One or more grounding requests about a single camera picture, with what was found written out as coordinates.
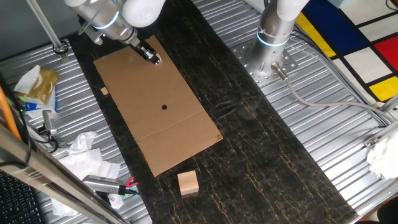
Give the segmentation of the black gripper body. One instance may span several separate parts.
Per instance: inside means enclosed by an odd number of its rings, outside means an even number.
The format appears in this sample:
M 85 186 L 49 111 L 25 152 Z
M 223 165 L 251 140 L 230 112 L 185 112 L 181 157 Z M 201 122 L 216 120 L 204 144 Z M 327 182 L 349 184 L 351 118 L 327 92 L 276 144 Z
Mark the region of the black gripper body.
M 131 42 L 131 47 L 136 51 L 143 59 L 153 58 L 153 48 L 144 40 L 137 40 Z

